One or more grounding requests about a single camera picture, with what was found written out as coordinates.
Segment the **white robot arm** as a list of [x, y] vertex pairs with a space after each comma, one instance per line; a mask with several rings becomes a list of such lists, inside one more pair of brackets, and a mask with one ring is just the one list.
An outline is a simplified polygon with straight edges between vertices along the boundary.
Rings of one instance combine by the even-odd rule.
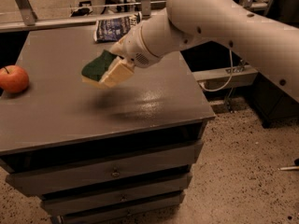
[[173, 51], [216, 42], [299, 101], [299, 29], [244, 9], [233, 0], [166, 0], [109, 51], [117, 57], [99, 83], [113, 87], [137, 67]]

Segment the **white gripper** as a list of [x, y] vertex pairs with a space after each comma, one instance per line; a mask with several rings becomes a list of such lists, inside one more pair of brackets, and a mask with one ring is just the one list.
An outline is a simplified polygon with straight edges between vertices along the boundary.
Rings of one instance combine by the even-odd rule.
[[135, 73], [135, 66], [148, 68], [161, 60], [147, 48], [142, 28], [143, 25], [139, 23], [109, 49], [111, 53], [124, 59], [117, 57], [113, 60], [102, 75], [100, 86], [112, 88], [129, 79]]

